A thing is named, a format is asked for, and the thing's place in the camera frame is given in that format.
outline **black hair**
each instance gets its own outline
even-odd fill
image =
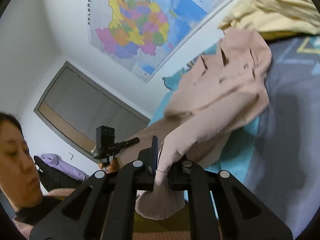
[[[22,128],[21,128],[21,125],[20,125],[19,121],[13,115],[5,114],[5,113],[0,112],[0,126],[5,121],[10,122],[15,127],[17,127],[19,129],[19,131],[21,132],[22,136],[23,136]]]

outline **yellow blanket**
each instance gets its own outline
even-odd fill
[[[241,0],[220,23],[222,30],[256,29],[265,40],[297,33],[320,34],[320,14],[311,0]]]

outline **gray fabric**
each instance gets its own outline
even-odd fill
[[[260,116],[244,182],[289,226],[294,238],[320,206],[320,57],[297,53],[304,40],[291,38],[269,45],[270,106]]]
[[[9,200],[6,198],[4,193],[0,190],[0,203],[2,204],[5,212],[7,213],[10,219],[13,219],[16,216],[16,212],[14,211],[13,207],[11,206]]]

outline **black camera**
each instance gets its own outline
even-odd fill
[[[110,156],[119,154],[122,148],[127,148],[131,145],[140,142],[139,138],[133,138],[129,141],[115,143],[115,129],[107,126],[100,126],[96,129],[97,136],[97,151],[93,153],[95,159],[101,160],[110,165]]]

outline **colorful map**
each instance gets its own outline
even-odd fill
[[[146,81],[223,0],[90,0],[93,46]]]

